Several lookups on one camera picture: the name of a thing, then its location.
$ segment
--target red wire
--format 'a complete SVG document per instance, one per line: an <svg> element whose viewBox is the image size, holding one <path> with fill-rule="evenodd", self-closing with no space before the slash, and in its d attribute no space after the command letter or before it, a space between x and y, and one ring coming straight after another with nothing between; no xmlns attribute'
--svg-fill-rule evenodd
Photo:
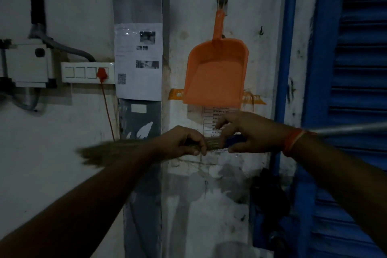
<svg viewBox="0 0 387 258"><path fill-rule="evenodd" d="M103 94L103 99L105 100L105 107L106 107L106 112L108 114L108 119L109 119L109 124L110 124L110 129L111 129L111 135L113 137L113 141L116 139L114 138L114 133L113 133L113 126L111 125L111 120L110 120L110 115L109 115L109 109L108 109L108 103L106 102L106 96L105 96L105 91L103 89L103 84L101 82L101 88L102 88L102 94Z"/></svg>

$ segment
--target red thread bracelet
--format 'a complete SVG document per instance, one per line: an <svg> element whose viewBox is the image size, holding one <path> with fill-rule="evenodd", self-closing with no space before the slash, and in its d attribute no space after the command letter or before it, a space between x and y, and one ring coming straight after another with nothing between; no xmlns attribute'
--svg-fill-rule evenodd
<svg viewBox="0 0 387 258"><path fill-rule="evenodd" d="M308 131L304 129L294 129L284 140L283 146L282 146L282 153L286 157L290 157L290 152L294 146L294 144L304 135L308 133Z"/></svg>

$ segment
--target forearm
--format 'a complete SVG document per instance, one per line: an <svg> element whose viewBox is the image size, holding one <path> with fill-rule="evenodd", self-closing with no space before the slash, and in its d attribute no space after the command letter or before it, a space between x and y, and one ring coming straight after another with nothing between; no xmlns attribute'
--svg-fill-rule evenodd
<svg viewBox="0 0 387 258"><path fill-rule="evenodd" d="M146 145L89 178L0 241L0 257L89 257L157 158Z"/></svg>
<svg viewBox="0 0 387 258"><path fill-rule="evenodd" d="M374 166L352 157L315 136L304 135L292 157L387 252L387 176Z"/></svg>

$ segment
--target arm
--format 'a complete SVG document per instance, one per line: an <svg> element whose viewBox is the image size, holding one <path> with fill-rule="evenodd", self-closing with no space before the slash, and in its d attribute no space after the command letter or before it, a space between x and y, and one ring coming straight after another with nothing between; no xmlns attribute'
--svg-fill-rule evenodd
<svg viewBox="0 0 387 258"><path fill-rule="evenodd" d="M248 112L226 114L217 128L225 138L241 132L247 141L229 148L230 152L278 152L292 127ZM316 136L303 135L291 156L324 187L353 217L360 227L387 253L387 176L383 170L324 143Z"/></svg>
<svg viewBox="0 0 387 258"><path fill-rule="evenodd" d="M98 247L137 181L151 164L199 151L184 146L190 138L206 154L204 137L175 127L55 201L0 241L0 257L89 257Z"/></svg>

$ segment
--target orange dustpan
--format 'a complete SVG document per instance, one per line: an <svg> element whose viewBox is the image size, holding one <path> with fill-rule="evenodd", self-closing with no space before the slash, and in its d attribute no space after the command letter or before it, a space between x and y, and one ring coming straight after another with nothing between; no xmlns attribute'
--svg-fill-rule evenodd
<svg viewBox="0 0 387 258"><path fill-rule="evenodd" d="M225 12L216 12L212 41L197 45L188 56L183 103L237 107L242 103L249 50L238 39L222 39Z"/></svg>

